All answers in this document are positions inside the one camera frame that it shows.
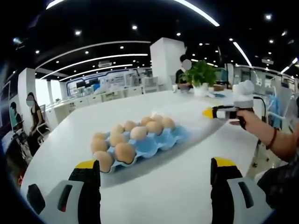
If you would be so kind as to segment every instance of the table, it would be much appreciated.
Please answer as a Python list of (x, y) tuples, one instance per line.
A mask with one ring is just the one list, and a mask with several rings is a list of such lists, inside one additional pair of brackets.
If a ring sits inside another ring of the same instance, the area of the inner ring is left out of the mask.
[[(230, 96), (226, 103), (232, 102), (231, 92), (222, 94)], [(101, 220), (106, 224), (211, 223), (211, 158), (232, 159), (244, 175), (257, 144), (257, 138), (239, 126), (202, 118), (207, 105), (221, 103), (222, 99), (195, 99), (192, 94), (163, 91), (75, 110), (35, 154), (21, 193), (26, 195), (28, 186), (36, 183), (46, 196), (61, 180), (67, 180), (78, 163), (92, 159), (93, 133), (109, 131), (128, 119), (138, 121), (152, 111), (176, 111), (172, 116), (186, 128), (194, 127), (190, 130), (199, 137), (194, 134), (190, 143), (118, 173), (101, 175)], [(260, 105), (255, 103), (254, 109), (260, 115)]]

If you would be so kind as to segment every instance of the man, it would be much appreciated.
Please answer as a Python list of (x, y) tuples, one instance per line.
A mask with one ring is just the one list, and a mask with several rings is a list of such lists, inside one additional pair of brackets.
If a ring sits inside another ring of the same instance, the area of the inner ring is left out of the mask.
[[(188, 58), (186, 55), (182, 55), (179, 59), (181, 63), (183, 63), (183, 61), (187, 60)], [(176, 84), (178, 85), (178, 89), (180, 90), (189, 90), (190, 88), (192, 88), (192, 85), (190, 83), (181, 79), (181, 75), (184, 74), (185, 71), (186, 70), (183, 67), (181, 67), (181, 69), (178, 70), (176, 73)]]
[(19, 130), (22, 128), (22, 117), (20, 116), (20, 114), (17, 112), (17, 104), (15, 102), (12, 102), (10, 104), (10, 107), (13, 109), (14, 111), (14, 116), (15, 116), (15, 120), (17, 122), (16, 124), (16, 130)]

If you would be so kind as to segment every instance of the brown egg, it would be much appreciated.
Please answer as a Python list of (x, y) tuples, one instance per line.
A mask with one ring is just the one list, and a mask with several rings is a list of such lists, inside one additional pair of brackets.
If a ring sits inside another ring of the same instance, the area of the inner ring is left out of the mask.
[(117, 161), (131, 164), (136, 153), (132, 145), (128, 143), (119, 143), (115, 147), (114, 154)]
[(163, 131), (163, 126), (161, 122), (150, 121), (149, 123), (147, 123), (146, 129), (148, 130), (148, 133), (155, 133), (157, 135), (160, 135)]
[(108, 144), (105, 140), (94, 138), (92, 139), (92, 143), (90, 145), (92, 152), (95, 153), (97, 151), (107, 151), (108, 150)]
[(137, 124), (131, 120), (128, 120), (125, 125), (124, 125), (124, 128), (125, 128), (125, 131), (126, 132), (130, 132), (134, 127), (136, 127)]
[(105, 140), (106, 139), (106, 134), (101, 133), (101, 132), (95, 133), (93, 135), (93, 139), (103, 139), (103, 140)]
[(153, 121), (153, 119), (150, 118), (150, 117), (142, 118), (142, 119), (141, 119), (141, 122), (140, 122), (140, 125), (141, 125), (141, 126), (146, 126), (146, 124), (149, 123), (150, 121)]
[(161, 122), (164, 128), (171, 128), (172, 130), (175, 128), (174, 121), (171, 118), (163, 118)]
[(153, 114), (150, 118), (152, 118), (154, 121), (160, 121), (163, 119), (163, 117), (159, 114)]
[(114, 132), (110, 133), (109, 142), (111, 146), (115, 147), (118, 143), (128, 142), (128, 139), (126, 139), (126, 137), (122, 134)]
[(121, 125), (116, 125), (113, 129), (112, 129), (112, 131), (111, 132), (113, 132), (113, 133), (123, 133), (124, 132), (124, 128), (123, 128), (123, 126), (121, 126)]
[(143, 140), (145, 139), (147, 133), (146, 127), (137, 126), (131, 130), (130, 138), (135, 140)]
[(114, 162), (113, 157), (109, 153), (102, 151), (97, 151), (94, 156), (100, 163), (100, 171), (108, 173)]

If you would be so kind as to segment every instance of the egg tray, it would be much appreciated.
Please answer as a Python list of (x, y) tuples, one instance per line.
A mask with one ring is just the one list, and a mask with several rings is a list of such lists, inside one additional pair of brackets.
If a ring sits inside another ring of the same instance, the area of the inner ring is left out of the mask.
[[(130, 138), (130, 132), (124, 132), (123, 135), (127, 139)], [(109, 144), (109, 136), (110, 133), (107, 133), (107, 144)], [(173, 131), (170, 128), (165, 128), (160, 135), (148, 133), (143, 140), (130, 139), (128, 143), (134, 147), (136, 152), (135, 158), (130, 164), (117, 161), (114, 156), (115, 147), (110, 146), (107, 152), (112, 155), (114, 163), (108, 173), (113, 173), (117, 168), (133, 166), (139, 158), (151, 158), (158, 152), (158, 150), (169, 150), (175, 144), (180, 144), (186, 141), (188, 137), (189, 133), (185, 128), (183, 126), (177, 126)]]

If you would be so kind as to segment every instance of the black ceiling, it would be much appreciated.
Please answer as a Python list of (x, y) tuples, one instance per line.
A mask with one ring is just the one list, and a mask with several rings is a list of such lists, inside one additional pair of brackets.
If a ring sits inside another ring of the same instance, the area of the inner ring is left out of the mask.
[[(296, 24), (297, 7), (292, 2), (236, 0), (188, 0), (214, 18), (215, 27), (205, 18), (174, 0), (65, 0), (45, 10), (46, 4), (37, 5), (36, 17), (30, 22), (35, 26), (15, 32), (23, 43), (15, 46), (10, 54), (11, 66), (8, 73), (24, 66), (36, 68), (49, 59), (79, 47), (112, 41), (149, 41), (150, 43), (122, 43), (97, 46), (67, 54), (42, 66), (49, 70), (83, 60), (119, 55), (146, 53), (148, 57), (121, 57), (111, 61), (115, 65), (133, 63), (150, 66), (150, 45), (161, 37), (178, 39), (187, 46), (190, 58), (204, 59), (219, 66), (230, 62), (245, 64), (245, 59), (229, 38), (242, 47), (253, 66), (266, 67), (262, 58), (274, 61), (269, 69), (281, 71), (296, 57), (295, 44), (298, 38)], [(265, 19), (272, 14), (271, 21)], [(75, 30), (82, 30), (75, 36)], [(73, 75), (74, 70), (83, 72), (93, 69), (98, 61), (81, 64), (61, 73)], [(297, 74), (292, 66), (287, 74)]]

